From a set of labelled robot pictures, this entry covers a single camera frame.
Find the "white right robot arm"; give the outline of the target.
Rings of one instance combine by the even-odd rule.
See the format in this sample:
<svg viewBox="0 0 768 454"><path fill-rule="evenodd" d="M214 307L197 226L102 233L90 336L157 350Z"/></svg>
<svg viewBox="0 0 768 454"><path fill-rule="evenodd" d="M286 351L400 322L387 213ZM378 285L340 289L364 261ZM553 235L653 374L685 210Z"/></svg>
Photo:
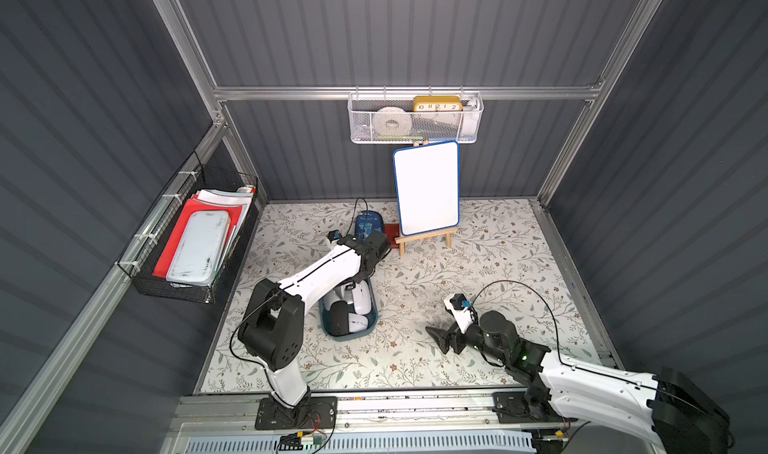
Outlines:
<svg viewBox="0 0 768 454"><path fill-rule="evenodd" d="M586 363L520 337L497 311L464 309L447 329L426 329L442 353L475 348L526 388L534 417L557 414L642 439L666 453L726 453L730 417L684 373L622 371Z"/></svg>

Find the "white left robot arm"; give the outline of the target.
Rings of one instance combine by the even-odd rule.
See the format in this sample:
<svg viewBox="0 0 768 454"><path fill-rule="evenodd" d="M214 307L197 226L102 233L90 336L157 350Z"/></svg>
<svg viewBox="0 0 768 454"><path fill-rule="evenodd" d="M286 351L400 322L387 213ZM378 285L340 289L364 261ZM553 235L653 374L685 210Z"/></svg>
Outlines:
<svg viewBox="0 0 768 454"><path fill-rule="evenodd" d="M390 241L382 232L364 239L346 235L298 273L280 281L265 278L255 285L229 347L239 341L249 354L245 360L264 368L278 405L293 409L309 396L296 361L309 310L336 286L368 280L390 251Z"/></svg>

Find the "black computer mouse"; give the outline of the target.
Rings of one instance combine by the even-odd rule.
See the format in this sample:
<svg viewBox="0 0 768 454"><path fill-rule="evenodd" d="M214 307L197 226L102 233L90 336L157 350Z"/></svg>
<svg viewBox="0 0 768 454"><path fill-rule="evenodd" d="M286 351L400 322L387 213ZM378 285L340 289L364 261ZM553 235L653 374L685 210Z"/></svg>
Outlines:
<svg viewBox="0 0 768 454"><path fill-rule="evenodd" d="M336 301L329 310L329 333L333 337L345 336L350 333L349 308L346 301Z"/></svg>

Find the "white grey computer mouse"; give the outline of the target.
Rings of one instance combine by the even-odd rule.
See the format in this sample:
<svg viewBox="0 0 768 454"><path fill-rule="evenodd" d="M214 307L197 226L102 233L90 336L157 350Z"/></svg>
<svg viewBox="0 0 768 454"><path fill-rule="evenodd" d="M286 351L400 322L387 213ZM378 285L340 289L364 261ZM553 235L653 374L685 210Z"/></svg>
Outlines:
<svg viewBox="0 0 768 454"><path fill-rule="evenodd" d="M343 302L344 298L335 289L333 289L323 296L322 301L324 309L326 311L330 311L336 302Z"/></svg>

